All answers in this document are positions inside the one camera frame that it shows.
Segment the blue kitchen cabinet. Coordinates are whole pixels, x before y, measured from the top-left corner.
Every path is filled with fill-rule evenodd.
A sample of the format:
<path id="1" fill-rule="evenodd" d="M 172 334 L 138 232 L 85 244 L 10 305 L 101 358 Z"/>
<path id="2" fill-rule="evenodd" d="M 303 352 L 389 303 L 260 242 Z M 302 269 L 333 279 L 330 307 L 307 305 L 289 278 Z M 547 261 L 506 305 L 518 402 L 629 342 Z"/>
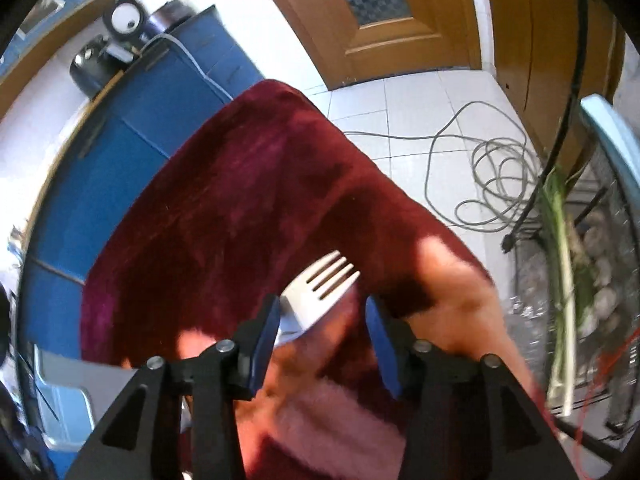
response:
<path id="1" fill-rule="evenodd" d="M 262 74 L 210 6 L 158 38 L 64 148 L 27 228 L 17 339 L 80 356 L 88 272 L 168 158 Z"/>

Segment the green leek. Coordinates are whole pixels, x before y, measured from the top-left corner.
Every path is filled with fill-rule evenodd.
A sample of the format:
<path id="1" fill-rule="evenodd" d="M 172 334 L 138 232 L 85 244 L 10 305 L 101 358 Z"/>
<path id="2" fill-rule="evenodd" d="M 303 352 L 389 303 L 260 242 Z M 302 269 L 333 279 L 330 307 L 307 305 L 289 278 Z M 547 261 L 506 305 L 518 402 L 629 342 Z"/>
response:
<path id="1" fill-rule="evenodd" d="M 549 266 L 550 311 L 554 344 L 547 399 L 560 402 L 560 414 L 574 411 L 577 375 L 578 327 L 582 320 L 576 295 L 576 255 L 579 252 L 575 222 L 566 206 L 565 178 L 552 169 L 541 182 L 538 206 Z"/>

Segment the wooden door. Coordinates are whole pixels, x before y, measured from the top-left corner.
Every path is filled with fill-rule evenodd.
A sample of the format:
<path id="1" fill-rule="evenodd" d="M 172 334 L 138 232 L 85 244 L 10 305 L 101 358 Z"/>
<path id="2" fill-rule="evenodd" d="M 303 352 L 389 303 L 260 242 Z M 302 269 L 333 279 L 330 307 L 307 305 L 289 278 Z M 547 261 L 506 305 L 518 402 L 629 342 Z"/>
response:
<path id="1" fill-rule="evenodd" d="M 334 90 L 390 76 L 477 70 L 473 0 L 273 0 Z"/>

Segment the dark cooking pot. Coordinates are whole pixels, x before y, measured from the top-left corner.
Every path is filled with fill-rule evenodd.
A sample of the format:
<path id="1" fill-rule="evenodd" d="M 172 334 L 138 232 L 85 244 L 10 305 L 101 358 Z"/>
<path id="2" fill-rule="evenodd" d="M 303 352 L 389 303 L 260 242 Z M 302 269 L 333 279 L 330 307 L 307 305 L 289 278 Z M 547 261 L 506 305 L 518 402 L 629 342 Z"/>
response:
<path id="1" fill-rule="evenodd" d="M 152 12 L 144 25 L 148 37 L 168 34 L 196 14 L 192 6 L 182 0 L 170 0 Z"/>

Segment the red pink floral blanket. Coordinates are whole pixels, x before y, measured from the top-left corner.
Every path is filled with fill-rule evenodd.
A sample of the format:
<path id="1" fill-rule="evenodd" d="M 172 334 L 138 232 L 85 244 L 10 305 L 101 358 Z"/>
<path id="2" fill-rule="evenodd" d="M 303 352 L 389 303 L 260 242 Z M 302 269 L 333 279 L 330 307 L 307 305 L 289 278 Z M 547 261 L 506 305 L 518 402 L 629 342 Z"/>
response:
<path id="1" fill-rule="evenodd" d="M 442 350 L 500 356 L 544 405 L 484 266 L 274 80 L 209 118 L 119 223 L 82 293 L 81 356 L 128 367 L 196 356 L 329 252 L 356 266 L 356 285 L 277 348 L 264 388 L 236 404 L 250 478 L 397 477 L 412 414 L 382 384 L 364 322 L 370 295 Z"/>

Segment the light blue plastic bin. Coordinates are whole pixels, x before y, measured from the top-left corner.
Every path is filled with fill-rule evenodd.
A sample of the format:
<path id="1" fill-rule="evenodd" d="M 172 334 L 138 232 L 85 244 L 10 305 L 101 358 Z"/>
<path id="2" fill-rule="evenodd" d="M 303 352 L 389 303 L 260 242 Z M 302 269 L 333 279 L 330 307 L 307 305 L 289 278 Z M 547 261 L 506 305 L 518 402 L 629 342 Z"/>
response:
<path id="1" fill-rule="evenodd" d="M 135 372 L 35 346 L 34 383 L 47 447 L 78 452 Z"/>

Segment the silver fork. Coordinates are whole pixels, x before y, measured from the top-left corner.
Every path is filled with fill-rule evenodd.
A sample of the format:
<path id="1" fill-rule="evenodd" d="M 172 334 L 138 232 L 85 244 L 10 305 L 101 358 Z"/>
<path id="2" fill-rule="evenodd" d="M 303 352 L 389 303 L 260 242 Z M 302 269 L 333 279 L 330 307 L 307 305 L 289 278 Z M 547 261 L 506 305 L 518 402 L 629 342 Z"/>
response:
<path id="1" fill-rule="evenodd" d="M 280 295 L 279 348 L 316 325 L 356 283 L 360 272 L 338 250 L 311 263 Z"/>

